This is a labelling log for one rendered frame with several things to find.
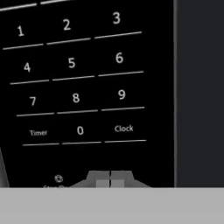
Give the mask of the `black microwave oven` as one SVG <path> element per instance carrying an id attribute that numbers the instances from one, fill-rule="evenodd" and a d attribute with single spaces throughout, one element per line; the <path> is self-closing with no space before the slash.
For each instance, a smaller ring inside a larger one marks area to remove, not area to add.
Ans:
<path id="1" fill-rule="evenodd" d="M 172 0 L 0 0 L 0 151 L 12 187 L 89 171 L 174 184 Z"/>

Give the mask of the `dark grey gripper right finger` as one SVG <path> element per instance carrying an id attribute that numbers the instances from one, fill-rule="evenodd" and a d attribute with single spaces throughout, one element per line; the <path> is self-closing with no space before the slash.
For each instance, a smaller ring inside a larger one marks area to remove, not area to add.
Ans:
<path id="1" fill-rule="evenodd" d="M 136 180 L 132 171 L 112 171 L 110 175 L 110 186 L 114 188 L 121 187 L 148 187 L 145 183 Z"/>

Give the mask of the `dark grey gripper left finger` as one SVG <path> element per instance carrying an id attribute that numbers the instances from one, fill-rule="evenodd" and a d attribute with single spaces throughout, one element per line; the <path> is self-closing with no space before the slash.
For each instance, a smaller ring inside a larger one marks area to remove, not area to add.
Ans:
<path id="1" fill-rule="evenodd" d="M 109 188 L 109 172 L 89 171 L 85 179 L 73 185 L 73 188 L 83 188 L 83 187 Z"/>

